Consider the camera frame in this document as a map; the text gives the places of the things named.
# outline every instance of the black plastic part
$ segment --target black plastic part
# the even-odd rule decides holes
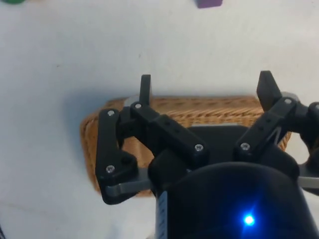
[[[170,148],[182,157],[190,169],[207,165],[209,151],[206,143],[167,115],[161,115],[152,121],[149,132],[158,136],[158,140],[151,142],[157,147],[155,154],[164,148]],[[197,144],[203,146],[202,151],[195,150]]]
[[[260,72],[257,95],[264,111],[268,111],[282,97],[270,71]]]
[[[286,119],[294,113],[296,105],[297,102],[293,99],[279,99],[238,140],[234,148],[236,159],[247,162],[257,161],[269,145],[277,145],[288,132]],[[249,144],[249,149],[242,149],[243,143]]]
[[[187,165],[172,150],[161,152],[149,165],[149,178],[157,193],[176,183],[187,172]]]
[[[142,75],[140,88],[140,102],[143,105],[150,105],[152,101],[151,75]]]
[[[246,215],[254,225],[245,225]],[[171,185],[167,228],[167,239],[318,239],[297,183],[242,162],[206,166]]]
[[[116,109],[102,110],[99,114],[95,174],[103,201],[107,204],[118,204],[134,196],[135,194],[128,194],[109,197],[105,192],[105,187],[130,180],[138,173],[136,158],[118,148],[116,134],[118,120],[119,112]],[[123,163],[123,158],[130,158],[130,163]],[[106,171],[109,165],[113,165],[115,168],[111,173]]]

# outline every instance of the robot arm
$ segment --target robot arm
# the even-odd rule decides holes
[[[151,189],[157,239],[239,238],[244,231],[247,238],[318,238],[300,187],[319,195],[319,103],[306,107],[283,95],[270,71],[261,72],[257,95],[264,113],[249,128],[184,128],[150,107],[151,76],[143,75],[137,102],[99,114],[96,177],[104,202]],[[306,163],[277,147],[288,131],[307,145]],[[132,136],[154,155],[147,169],[122,150]],[[251,212],[261,215],[258,230],[246,230]]]

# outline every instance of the white table surface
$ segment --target white table surface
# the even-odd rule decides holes
[[[107,206],[79,124],[114,97],[253,94],[260,70],[318,101],[318,0],[0,2],[0,224],[8,239],[144,239],[154,199]],[[288,152],[307,156],[297,136]],[[319,198],[306,194],[319,223]]]

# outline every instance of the woven basket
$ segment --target woven basket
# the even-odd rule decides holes
[[[123,108],[124,99],[113,100],[103,108]],[[263,113],[259,101],[255,97],[231,98],[154,98],[152,108],[161,114],[167,114],[185,127],[193,124],[219,124],[234,122],[244,126],[251,126]],[[87,172],[94,188],[100,191],[95,177],[95,156],[98,132],[99,111],[89,115],[81,123],[81,140],[86,161]],[[290,139],[288,133],[280,148],[285,150]],[[147,167],[153,158],[152,153],[135,138],[125,140],[123,150],[133,154],[138,159],[139,167]],[[150,191],[139,195],[151,195]]]

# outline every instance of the screw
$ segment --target screw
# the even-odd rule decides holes
[[[290,99],[285,99],[285,103],[289,105],[289,104],[292,103],[292,100],[290,100]]]
[[[106,170],[107,173],[113,173],[114,170],[115,170],[115,167],[113,165],[109,165],[109,166],[106,167],[105,170]]]
[[[250,145],[248,143],[242,143],[240,145],[241,149],[244,150],[244,151],[247,151],[250,149]]]
[[[201,144],[195,145],[195,150],[196,150],[197,152],[201,152],[201,151],[203,151],[203,149],[204,149],[204,146],[203,146],[203,145],[201,145]]]
[[[114,111],[109,111],[109,112],[108,112],[108,115],[109,115],[109,116],[112,116],[112,115],[114,115],[114,114],[115,114]]]

